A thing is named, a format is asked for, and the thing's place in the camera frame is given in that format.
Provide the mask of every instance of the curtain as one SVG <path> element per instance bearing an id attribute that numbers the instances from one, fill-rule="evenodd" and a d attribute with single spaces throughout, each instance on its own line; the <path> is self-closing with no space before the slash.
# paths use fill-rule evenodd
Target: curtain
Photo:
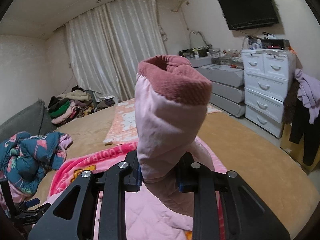
<path id="1" fill-rule="evenodd" d="M 66 23 L 71 66 L 81 88 L 97 100 L 134 97 L 141 60 L 166 54 L 156 0 L 116 0 Z"/>

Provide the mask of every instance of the black pants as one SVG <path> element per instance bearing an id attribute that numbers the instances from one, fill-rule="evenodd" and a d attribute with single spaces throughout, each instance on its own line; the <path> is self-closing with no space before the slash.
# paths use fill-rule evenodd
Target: black pants
<path id="1" fill-rule="evenodd" d="M 304 134 L 303 163 L 307 166 L 313 164 L 320 146 L 320 118 L 317 117 L 314 124 L 310 124 L 309 119 L 309 109 L 297 99 L 289 140 L 298 144 Z"/>

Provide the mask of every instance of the gray cushion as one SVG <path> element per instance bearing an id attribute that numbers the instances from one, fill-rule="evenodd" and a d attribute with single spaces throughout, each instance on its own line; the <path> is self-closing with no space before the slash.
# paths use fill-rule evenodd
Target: gray cushion
<path id="1" fill-rule="evenodd" d="M 0 142 L 17 132 L 26 131 L 32 135 L 45 135 L 54 131 L 51 117 L 44 107 L 44 101 L 38 100 L 0 125 Z"/>

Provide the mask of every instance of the bed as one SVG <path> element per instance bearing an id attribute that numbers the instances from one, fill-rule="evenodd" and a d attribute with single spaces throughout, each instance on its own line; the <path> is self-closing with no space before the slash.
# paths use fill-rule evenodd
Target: bed
<path id="1" fill-rule="evenodd" d="M 74 140 L 67 159 L 114 146 L 105 146 L 103 140 L 115 109 L 109 107 L 58 128 Z M 258 193 L 294 239 L 320 200 L 302 169 L 284 151 L 222 112 L 208 114 L 198 135 L 228 170 L 237 171 Z M 47 199 L 54 174 L 50 171 L 40 183 L 35 197 L 41 203 Z"/>

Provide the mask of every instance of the floor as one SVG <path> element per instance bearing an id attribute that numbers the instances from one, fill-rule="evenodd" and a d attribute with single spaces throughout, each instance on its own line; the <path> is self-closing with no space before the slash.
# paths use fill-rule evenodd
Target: floor
<path id="1" fill-rule="evenodd" d="M 215 108 L 225 112 L 226 114 L 228 114 L 231 118 L 237 120 L 238 122 L 240 122 L 241 124 L 243 124 L 244 126 L 250 128 L 251 130 L 253 130 L 254 132 L 256 132 L 258 135 L 264 137 L 266 140 L 268 140 L 269 142 L 271 142 L 272 144 L 274 144 L 275 146 L 280 148 L 280 142 L 281 139 L 278 139 L 276 137 L 274 137 L 271 133 L 267 132 L 266 130 L 262 129 L 261 127 L 259 127 L 258 125 L 256 125 L 255 123 L 249 121 L 248 119 L 246 119 L 244 116 L 240 117 L 240 118 L 236 118 L 234 116 L 232 116 L 231 114 L 227 113 L 226 111 L 222 110 L 221 108 L 214 106 Z M 313 184 L 315 185 L 316 189 L 318 190 L 318 192 L 320 193 L 320 164 L 317 166 L 317 168 L 315 168 L 312 172 L 308 172 L 306 170 L 303 169 L 303 171 L 309 176 L 309 178 L 311 179 L 311 181 L 313 182 Z"/>

